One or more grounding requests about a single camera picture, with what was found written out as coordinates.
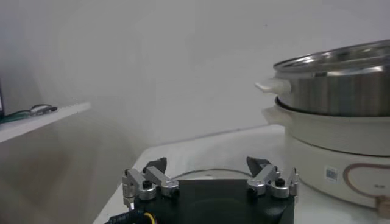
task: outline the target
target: wire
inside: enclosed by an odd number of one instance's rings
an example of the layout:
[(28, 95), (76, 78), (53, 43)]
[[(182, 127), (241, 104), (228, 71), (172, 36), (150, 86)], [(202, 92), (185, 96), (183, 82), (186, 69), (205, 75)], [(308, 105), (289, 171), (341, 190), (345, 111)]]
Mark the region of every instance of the wire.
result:
[(57, 107), (53, 107), (49, 104), (37, 104), (31, 107), (29, 110), (20, 110), (11, 114), (7, 114), (1, 118), (0, 123), (6, 123), (11, 121), (17, 121), (26, 119), (33, 116), (39, 116), (56, 111)]
[(152, 214), (150, 214), (148, 212), (145, 212), (144, 215), (151, 220), (152, 224), (157, 224), (156, 223), (156, 219), (155, 219), (155, 217)]

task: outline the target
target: cable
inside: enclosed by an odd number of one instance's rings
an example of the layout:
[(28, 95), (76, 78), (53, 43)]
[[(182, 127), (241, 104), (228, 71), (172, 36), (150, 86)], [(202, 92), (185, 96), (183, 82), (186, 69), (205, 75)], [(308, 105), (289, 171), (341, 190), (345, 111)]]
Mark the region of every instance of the cable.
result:
[(39, 116), (43, 114), (48, 114), (53, 111), (56, 111), (58, 108), (53, 107), (52, 105), (49, 104), (37, 104), (31, 107), (29, 110), (20, 110), (8, 115), (5, 115), (0, 123), (6, 123), (6, 122), (11, 122), (11, 121), (17, 121), (17, 120), (22, 120), (26, 119), (29, 117), (33, 116)]
[(144, 219), (145, 219), (144, 211), (137, 209), (116, 216), (112, 216), (105, 224), (140, 223), (138, 221), (142, 221), (141, 223), (144, 223), (143, 221)]
[(150, 214), (148, 212), (145, 212), (144, 215), (151, 220), (151, 222), (152, 222), (151, 224), (157, 224), (156, 223), (156, 219), (155, 219), (155, 217), (152, 214)]

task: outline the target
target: tabletop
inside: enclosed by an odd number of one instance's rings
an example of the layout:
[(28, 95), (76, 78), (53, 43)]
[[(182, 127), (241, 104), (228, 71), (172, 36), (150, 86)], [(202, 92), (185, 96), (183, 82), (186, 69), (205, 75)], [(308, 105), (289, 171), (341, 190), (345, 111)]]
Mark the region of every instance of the tabletop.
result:
[[(152, 147), (143, 152), (134, 165), (141, 170), (149, 161), (166, 157), (166, 175), (174, 177), (199, 169), (224, 168), (248, 172), (246, 157), (268, 159), (281, 170), (288, 164), (284, 148), (284, 131), (278, 126), (199, 138), (192, 141)], [(122, 186), (104, 206), (94, 223), (127, 211), (123, 205)], [(379, 219), (374, 209), (355, 205), (323, 194), (304, 183), (299, 187), (295, 223), (390, 224)]]

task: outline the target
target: white pot handle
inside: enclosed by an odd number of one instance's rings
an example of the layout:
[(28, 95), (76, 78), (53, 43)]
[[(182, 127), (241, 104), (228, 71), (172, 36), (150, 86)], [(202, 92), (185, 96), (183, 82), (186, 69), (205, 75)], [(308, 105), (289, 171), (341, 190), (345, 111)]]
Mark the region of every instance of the white pot handle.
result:
[(284, 127), (289, 127), (293, 122), (291, 115), (277, 106), (265, 108), (261, 111), (267, 120), (268, 124), (278, 124)]
[(284, 94), (291, 92), (291, 84), (288, 80), (270, 78), (260, 83), (255, 83), (263, 93)]

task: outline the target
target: metal clamp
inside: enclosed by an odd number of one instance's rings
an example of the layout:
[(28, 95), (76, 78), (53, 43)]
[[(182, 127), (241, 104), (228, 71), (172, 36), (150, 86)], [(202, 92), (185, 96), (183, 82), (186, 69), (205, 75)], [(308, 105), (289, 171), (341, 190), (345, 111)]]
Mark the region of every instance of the metal clamp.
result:
[(299, 176), (296, 169), (290, 173), (283, 172), (280, 178), (271, 183), (271, 194), (275, 198), (288, 198), (298, 195)]
[(268, 182), (276, 180), (279, 175), (277, 168), (268, 164), (257, 176), (247, 180), (248, 191), (256, 196), (265, 194)]
[(165, 197), (177, 198), (180, 194), (179, 182), (172, 180), (160, 172), (156, 167), (148, 167), (145, 177), (161, 187), (161, 194)]
[(125, 205), (128, 203), (125, 200), (132, 196), (138, 196), (141, 200), (151, 200), (156, 196), (156, 185), (145, 179), (136, 169), (126, 170), (122, 182), (124, 183), (123, 197)]

